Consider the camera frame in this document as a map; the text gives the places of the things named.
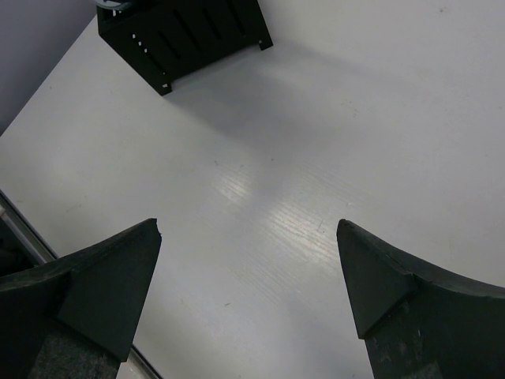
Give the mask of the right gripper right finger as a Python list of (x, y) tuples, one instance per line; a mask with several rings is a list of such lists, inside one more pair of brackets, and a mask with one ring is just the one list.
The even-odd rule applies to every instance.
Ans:
[(375, 378), (502, 378), (504, 289), (402, 251), (349, 220), (336, 231)]

